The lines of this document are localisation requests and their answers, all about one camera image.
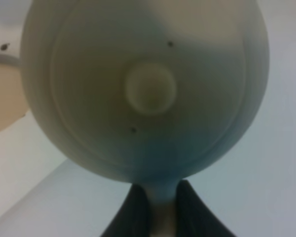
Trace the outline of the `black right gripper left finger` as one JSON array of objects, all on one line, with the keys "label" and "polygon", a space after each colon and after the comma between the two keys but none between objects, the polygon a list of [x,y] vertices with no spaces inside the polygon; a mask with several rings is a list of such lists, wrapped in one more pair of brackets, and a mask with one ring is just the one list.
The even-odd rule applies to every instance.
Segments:
[{"label": "black right gripper left finger", "polygon": [[103,237],[149,237],[151,210],[147,195],[132,185],[121,208],[102,233]]}]

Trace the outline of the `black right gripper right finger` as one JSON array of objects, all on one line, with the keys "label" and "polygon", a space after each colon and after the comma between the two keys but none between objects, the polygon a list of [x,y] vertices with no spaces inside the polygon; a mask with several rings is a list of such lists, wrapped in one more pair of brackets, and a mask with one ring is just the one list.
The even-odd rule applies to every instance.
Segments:
[{"label": "black right gripper right finger", "polygon": [[235,237],[187,180],[181,180],[177,186],[176,212],[178,237]]}]

